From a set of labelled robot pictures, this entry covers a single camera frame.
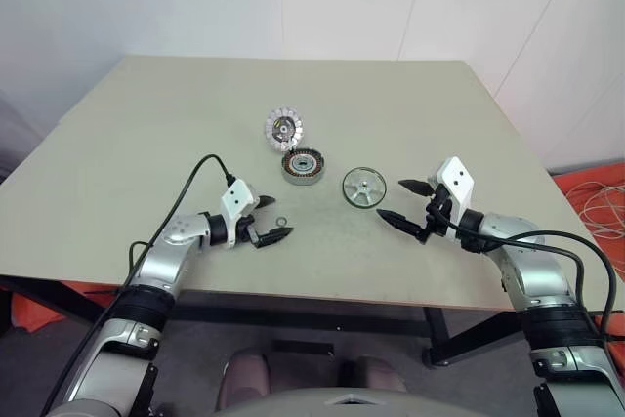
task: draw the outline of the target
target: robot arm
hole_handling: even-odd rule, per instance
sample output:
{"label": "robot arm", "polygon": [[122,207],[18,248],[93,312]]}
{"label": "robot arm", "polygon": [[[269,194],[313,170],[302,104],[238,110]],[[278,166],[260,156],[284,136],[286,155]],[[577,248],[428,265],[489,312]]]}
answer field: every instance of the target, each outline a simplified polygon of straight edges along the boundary
{"label": "robot arm", "polygon": [[[378,210],[385,221],[421,243],[432,233],[460,242],[465,250],[485,253],[499,268],[502,286],[531,347],[534,371],[546,380],[534,390],[539,415],[625,416],[625,393],[604,339],[575,298],[560,264],[544,251],[488,240],[537,231],[538,227],[520,217],[472,210],[474,180],[458,157],[446,159],[427,183],[399,183],[432,198],[427,224],[422,228],[398,213]],[[542,244],[544,238],[531,236],[519,241]]]}
{"label": "robot arm", "polygon": [[74,376],[64,403],[48,415],[149,415],[158,373],[151,361],[196,255],[209,245],[226,244],[231,248],[237,242],[251,241],[262,247],[287,236],[291,228],[258,235],[252,226],[252,211],[273,202],[236,179],[221,198],[219,215],[173,217],[147,251],[128,287],[119,294]]}

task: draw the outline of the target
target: table leg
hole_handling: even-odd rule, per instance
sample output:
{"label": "table leg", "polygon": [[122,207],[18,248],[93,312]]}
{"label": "table leg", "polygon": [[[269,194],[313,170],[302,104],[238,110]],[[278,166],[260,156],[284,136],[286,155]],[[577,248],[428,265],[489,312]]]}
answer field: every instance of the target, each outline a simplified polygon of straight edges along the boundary
{"label": "table leg", "polygon": [[521,323],[514,312],[501,312],[423,352],[428,367],[447,366],[492,351],[522,338]]}
{"label": "table leg", "polygon": [[0,336],[11,328],[12,292],[0,290]]}
{"label": "table leg", "polygon": [[83,322],[95,322],[104,310],[97,303],[55,280],[0,275],[0,286]]}
{"label": "table leg", "polygon": [[430,326],[430,340],[432,345],[446,342],[449,340],[449,331],[445,323],[445,317],[442,314],[442,308],[423,307],[423,313],[426,321]]}

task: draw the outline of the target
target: table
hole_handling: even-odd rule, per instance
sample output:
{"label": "table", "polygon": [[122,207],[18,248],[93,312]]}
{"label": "table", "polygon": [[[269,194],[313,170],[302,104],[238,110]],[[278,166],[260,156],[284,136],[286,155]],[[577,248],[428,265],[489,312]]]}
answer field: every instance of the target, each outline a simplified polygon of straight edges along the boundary
{"label": "table", "polygon": [[[266,142],[265,119],[282,106],[303,116],[302,146],[325,157],[325,174],[314,186],[284,181],[280,154]],[[435,236],[421,246],[375,211],[349,205],[341,182],[357,166],[375,168],[386,179],[388,192],[379,207],[422,222],[427,200],[396,181],[424,179],[456,154],[476,181],[475,208],[591,239],[462,62],[131,56],[0,187],[5,284],[10,278],[14,288],[28,292],[29,277],[120,283],[128,245],[149,238],[190,168],[211,152],[259,193],[276,197],[276,204],[259,211],[260,229],[274,227],[276,217],[284,216],[295,230],[270,248],[210,250],[189,279],[193,290],[511,308],[499,271],[486,257]],[[217,211],[223,183],[217,167],[209,165],[181,210]],[[554,244],[582,251],[572,241]],[[599,260],[585,254],[585,300],[598,310],[605,274]],[[565,260],[562,266],[573,284],[572,263]],[[67,300],[66,313],[74,300]]]}

